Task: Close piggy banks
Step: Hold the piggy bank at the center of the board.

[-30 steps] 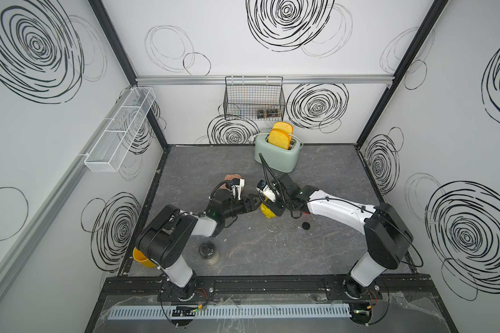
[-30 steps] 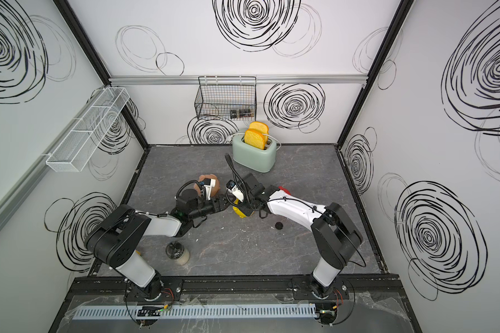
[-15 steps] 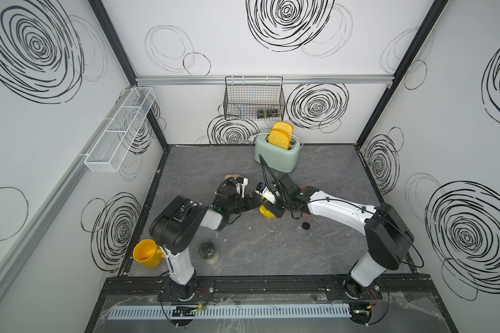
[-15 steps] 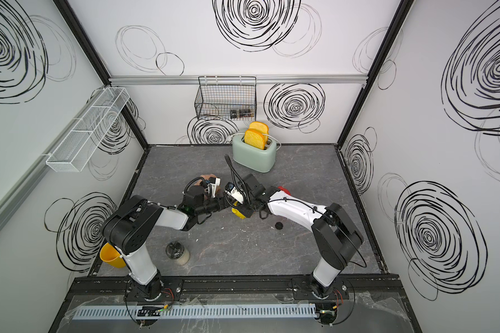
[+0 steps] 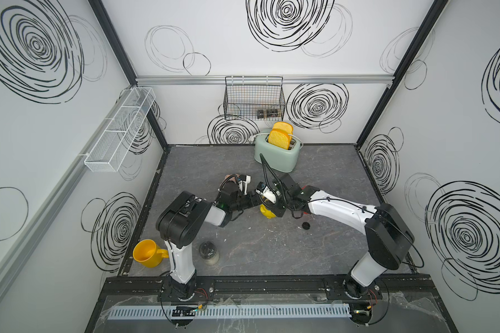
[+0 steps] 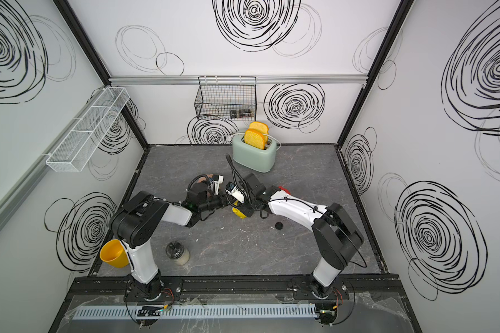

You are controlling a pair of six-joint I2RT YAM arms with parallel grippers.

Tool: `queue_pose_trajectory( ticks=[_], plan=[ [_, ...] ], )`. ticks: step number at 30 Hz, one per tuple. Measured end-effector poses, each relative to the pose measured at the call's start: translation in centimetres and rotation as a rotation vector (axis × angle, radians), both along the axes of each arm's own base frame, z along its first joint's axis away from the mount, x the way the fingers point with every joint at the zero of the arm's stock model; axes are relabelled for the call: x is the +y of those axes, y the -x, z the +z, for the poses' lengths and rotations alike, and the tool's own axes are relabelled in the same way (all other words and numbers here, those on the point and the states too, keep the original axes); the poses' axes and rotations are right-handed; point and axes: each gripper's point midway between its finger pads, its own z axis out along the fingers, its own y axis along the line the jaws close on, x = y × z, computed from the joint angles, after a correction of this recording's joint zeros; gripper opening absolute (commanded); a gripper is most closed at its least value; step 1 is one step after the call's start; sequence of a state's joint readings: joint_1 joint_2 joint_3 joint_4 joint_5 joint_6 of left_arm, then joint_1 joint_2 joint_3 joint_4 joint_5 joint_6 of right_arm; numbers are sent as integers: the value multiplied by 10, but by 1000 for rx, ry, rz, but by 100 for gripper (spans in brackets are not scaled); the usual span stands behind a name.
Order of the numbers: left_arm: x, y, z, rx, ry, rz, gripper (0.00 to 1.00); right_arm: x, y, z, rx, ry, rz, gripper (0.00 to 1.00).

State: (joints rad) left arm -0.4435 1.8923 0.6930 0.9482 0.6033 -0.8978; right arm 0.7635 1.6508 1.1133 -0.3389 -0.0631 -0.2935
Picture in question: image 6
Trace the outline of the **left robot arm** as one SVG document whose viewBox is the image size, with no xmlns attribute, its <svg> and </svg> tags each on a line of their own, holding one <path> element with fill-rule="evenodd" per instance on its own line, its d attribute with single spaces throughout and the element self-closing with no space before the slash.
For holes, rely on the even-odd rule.
<svg viewBox="0 0 500 333">
<path fill-rule="evenodd" d="M 163 291 L 161 273 L 154 261 L 151 237 L 159 223 L 173 223 L 187 228 L 208 219 L 215 210 L 228 205 L 221 193 L 222 176 L 200 175 L 186 189 L 186 199 L 173 203 L 140 191 L 113 215 L 110 229 L 123 245 L 131 264 L 131 281 L 146 300 L 154 301 Z"/>
</svg>

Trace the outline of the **yellow piggy bank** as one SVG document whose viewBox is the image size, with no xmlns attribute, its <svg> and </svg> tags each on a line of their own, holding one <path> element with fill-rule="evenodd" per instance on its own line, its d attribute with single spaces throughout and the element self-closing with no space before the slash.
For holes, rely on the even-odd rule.
<svg viewBox="0 0 500 333">
<path fill-rule="evenodd" d="M 242 213 L 239 209 L 237 209 L 237 208 L 232 208 L 232 212 L 233 212 L 236 216 L 238 216 L 239 218 L 241 218 L 241 219 L 246 219 L 246 218 L 247 218 L 247 216 L 246 216 L 245 214 L 243 214 L 243 213 Z"/>
</svg>

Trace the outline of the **pink piggy bank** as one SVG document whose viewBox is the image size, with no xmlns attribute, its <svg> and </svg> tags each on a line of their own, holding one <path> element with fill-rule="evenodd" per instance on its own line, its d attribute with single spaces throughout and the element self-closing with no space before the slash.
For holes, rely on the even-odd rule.
<svg viewBox="0 0 500 333">
<path fill-rule="evenodd" d="M 206 179 L 205 179 L 205 181 L 206 181 L 206 182 L 208 182 L 208 183 L 214 183 L 214 182 L 216 182 L 217 180 L 218 180 L 218 176 L 217 176 L 217 175 L 215 175 L 215 174 L 208 174 L 208 175 L 206 176 Z"/>
</svg>

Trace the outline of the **red piggy bank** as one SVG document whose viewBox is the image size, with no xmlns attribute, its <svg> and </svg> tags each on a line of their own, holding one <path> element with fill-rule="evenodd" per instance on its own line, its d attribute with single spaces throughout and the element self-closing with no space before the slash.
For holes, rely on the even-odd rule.
<svg viewBox="0 0 500 333">
<path fill-rule="evenodd" d="M 278 188 L 281 190 L 281 191 L 284 191 L 286 194 L 290 195 L 291 193 L 284 187 L 282 186 L 278 186 Z"/>
</svg>

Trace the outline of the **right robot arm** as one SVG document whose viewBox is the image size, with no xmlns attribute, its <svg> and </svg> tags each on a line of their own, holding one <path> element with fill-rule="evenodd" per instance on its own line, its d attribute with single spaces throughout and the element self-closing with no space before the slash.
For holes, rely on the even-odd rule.
<svg viewBox="0 0 500 333">
<path fill-rule="evenodd" d="M 343 206 L 318 205 L 297 198 L 283 187 L 266 187 L 250 174 L 236 182 L 244 196 L 243 208 L 282 216 L 310 230 L 320 259 L 309 278 L 309 289 L 319 299 L 333 292 L 336 278 L 360 255 L 361 231 Z"/>
</svg>

